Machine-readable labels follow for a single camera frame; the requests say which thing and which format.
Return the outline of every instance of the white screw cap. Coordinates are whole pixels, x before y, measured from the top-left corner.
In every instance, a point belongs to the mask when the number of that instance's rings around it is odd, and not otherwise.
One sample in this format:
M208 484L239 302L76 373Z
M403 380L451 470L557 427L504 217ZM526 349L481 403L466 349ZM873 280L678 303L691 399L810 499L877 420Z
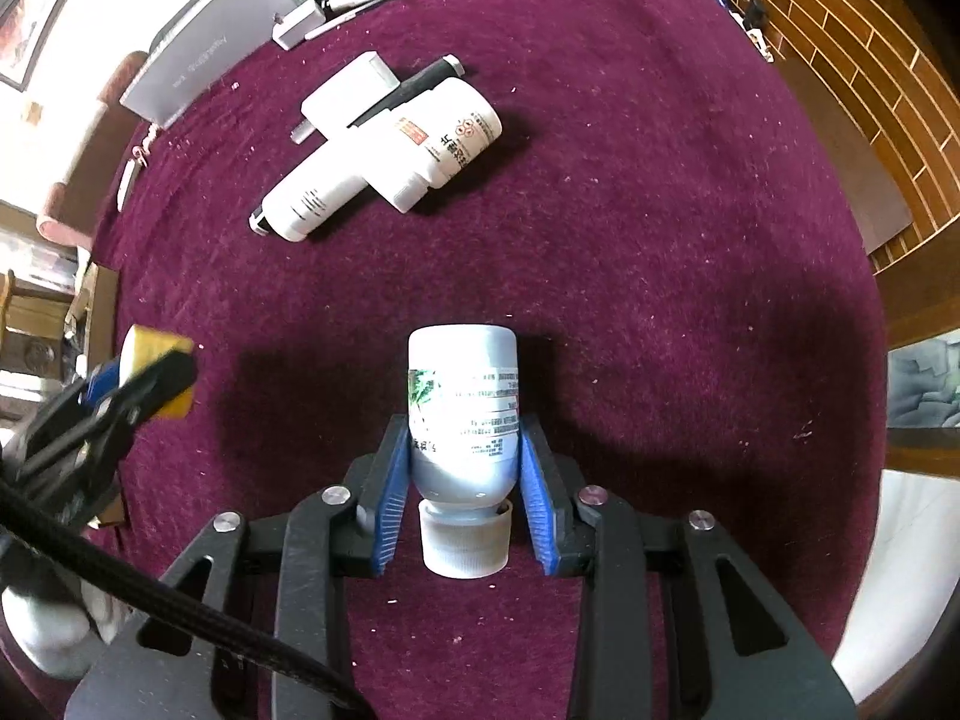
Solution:
M451 579L480 579L496 574L510 557L510 522L514 505L504 501L485 519L458 520L419 503L424 564Z

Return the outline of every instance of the bottle label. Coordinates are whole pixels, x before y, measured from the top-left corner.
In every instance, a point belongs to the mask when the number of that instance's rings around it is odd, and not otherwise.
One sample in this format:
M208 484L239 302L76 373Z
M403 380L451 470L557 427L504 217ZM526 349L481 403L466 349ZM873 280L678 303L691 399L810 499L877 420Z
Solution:
M500 459L517 453L515 367L407 373L411 446L429 460Z
M433 157L448 178L457 175L493 141L493 129L476 111L457 119L450 132L440 135L430 135L405 118L400 118L395 127Z

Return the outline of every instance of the screw head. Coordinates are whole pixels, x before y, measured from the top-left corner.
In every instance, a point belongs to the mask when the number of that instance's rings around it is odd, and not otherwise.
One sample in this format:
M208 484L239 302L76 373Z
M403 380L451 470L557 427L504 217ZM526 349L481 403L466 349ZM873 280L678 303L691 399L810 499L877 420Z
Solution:
M217 533L230 533L240 527L240 515L237 512L223 512L213 518L213 530Z
M712 531L717 524L716 517L705 509L695 509L690 512L688 521L695 531Z
M577 497L580 498L581 503L588 506L603 506L610 494L607 493L606 488L602 488L600 485L587 485L577 493Z
M328 506L339 506L350 499L350 491L343 485L333 485L320 494L320 499Z

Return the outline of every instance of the maroon carpet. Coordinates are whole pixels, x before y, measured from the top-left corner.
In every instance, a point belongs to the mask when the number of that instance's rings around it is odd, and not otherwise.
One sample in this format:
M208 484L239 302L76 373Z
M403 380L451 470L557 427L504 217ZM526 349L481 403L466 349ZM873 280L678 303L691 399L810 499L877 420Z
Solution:
M251 234L320 143L290 142L299 103L369 49L401 76L459 56L503 137L406 217L364 194L303 244ZM715 512L837 647L877 513L880 302L802 111L714 1L399 0L264 47L158 140L95 248L122 274L118 338L199 345L193 413L123 467L136 565L340 479L404 409L410 332L491 322L555 449L645 511ZM418 550L411 519L385 578L350 587L382 717L562 717L577 584L522 544L470 583Z

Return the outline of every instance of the black cable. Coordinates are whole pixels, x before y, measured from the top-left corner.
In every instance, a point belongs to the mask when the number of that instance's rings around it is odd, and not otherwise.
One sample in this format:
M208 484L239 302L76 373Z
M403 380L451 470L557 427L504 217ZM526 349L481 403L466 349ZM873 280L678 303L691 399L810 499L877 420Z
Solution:
M0 526L105 593L191 637L325 693L357 720L376 720L367 699L335 671L264 632L141 574L71 533L0 482Z

